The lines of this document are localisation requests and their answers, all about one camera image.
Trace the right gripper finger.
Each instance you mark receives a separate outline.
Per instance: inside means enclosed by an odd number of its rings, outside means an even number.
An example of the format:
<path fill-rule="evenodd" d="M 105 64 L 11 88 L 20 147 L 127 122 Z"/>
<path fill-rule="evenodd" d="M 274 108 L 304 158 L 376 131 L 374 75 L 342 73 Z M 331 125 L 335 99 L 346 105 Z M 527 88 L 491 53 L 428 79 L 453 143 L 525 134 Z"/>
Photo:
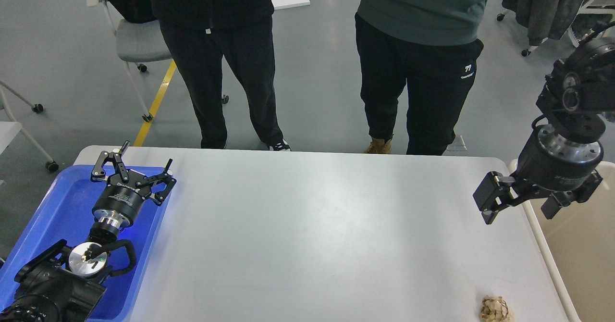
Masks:
<path fill-rule="evenodd" d="M 496 171 L 485 175 L 473 198 L 486 225 L 491 225 L 497 215 L 512 206 L 518 206 L 539 195 L 539 187 L 515 175 L 503 176 Z"/>
<path fill-rule="evenodd" d="M 587 202 L 602 181 L 603 177 L 597 170 L 594 170 L 575 190 L 552 192 L 541 206 L 542 213 L 547 220 L 551 220 L 562 208 L 569 206 L 572 202 Z"/>

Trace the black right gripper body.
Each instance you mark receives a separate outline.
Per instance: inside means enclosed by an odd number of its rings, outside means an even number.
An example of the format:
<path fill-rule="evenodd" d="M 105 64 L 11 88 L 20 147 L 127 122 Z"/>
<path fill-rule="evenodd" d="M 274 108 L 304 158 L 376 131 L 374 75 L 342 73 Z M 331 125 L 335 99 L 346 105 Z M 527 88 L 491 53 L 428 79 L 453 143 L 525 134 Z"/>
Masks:
<path fill-rule="evenodd" d="M 551 124 L 533 129 L 518 158 L 512 175 L 539 187 L 536 198 L 553 191 L 571 191 L 586 180 L 603 159 L 600 142 L 576 143 L 567 140 Z"/>

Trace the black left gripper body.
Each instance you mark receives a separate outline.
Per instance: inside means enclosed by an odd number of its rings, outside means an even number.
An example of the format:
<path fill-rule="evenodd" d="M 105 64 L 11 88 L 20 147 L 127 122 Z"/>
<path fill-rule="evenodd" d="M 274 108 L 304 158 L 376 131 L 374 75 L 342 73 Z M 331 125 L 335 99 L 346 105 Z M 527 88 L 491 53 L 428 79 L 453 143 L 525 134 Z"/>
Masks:
<path fill-rule="evenodd" d="M 94 221 L 116 229 L 134 225 L 134 222 L 154 186 L 153 177 L 135 170 L 127 171 L 129 180 L 124 182 L 119 173 L 107 177 L 105 171 L 94 170 L 92 181 L 105 182 L 106 187 L 92 208 Z"/>

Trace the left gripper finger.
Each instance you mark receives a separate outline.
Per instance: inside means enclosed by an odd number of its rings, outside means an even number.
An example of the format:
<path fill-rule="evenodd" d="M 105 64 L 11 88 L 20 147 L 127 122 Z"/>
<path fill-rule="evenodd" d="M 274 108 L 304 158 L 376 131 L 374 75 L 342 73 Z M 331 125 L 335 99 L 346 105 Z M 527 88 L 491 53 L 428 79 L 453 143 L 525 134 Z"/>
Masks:
<path fill-rule="evenodd" d="M 123 146 L 116 151 L 102 151 L 91 171 L 91 181 L 106 181 L 106 172 L 103 168 L 106 163 L 111 163 L 114 167 L 115 173 L 120 175 L 120 179 L 123 183 L 129 182 L 129 171 L 122 160 L 122 155 L 129 147 L 130 141 L 125 141 Z"/>
<path fill-rule="evenodd" d="M 139 190 L 138 194 L 143 199 L 152 200 L 156 206 L 161 206 L 167 199 L 177 182 L 169 172 L 172 162 L 173 160 L 169 159 L 161 173 L 152 176 L 144 176 L 136 180 L 136 190 Z M 152 193 L 152 188 L 160 184 L 164 185 L 164 189 Z"/>

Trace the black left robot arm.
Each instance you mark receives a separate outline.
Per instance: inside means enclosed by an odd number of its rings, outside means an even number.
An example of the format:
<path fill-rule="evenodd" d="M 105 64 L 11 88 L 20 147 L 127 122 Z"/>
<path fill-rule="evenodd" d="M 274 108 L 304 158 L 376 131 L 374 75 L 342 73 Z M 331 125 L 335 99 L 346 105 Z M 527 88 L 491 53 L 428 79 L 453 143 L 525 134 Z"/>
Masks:
<path fill-rule="evenodd" d="M 126 167 L 129 146 L 60 173 L 1 267 L 3 322 L 120 322 L 176 184 L 165 167 Z"/>

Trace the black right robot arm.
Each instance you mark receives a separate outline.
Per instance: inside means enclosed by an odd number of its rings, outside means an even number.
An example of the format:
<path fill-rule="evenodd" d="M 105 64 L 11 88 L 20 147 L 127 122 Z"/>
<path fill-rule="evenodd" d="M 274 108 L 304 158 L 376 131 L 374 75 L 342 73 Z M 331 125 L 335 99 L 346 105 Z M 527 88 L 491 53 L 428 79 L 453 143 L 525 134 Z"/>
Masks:
<path fill-rule="evenodd" d="M 487 225 L 508 207 L 544 199 L 541 211 L 553 219 L 572 202 L 586 202 L 602 182 L 604 121 L 614 120 L 614 23 L 598 22 L 567 59 L 545 77 L 536 101 L 540 117 L 509 176 L 485 175 L 473 197 Z"/>

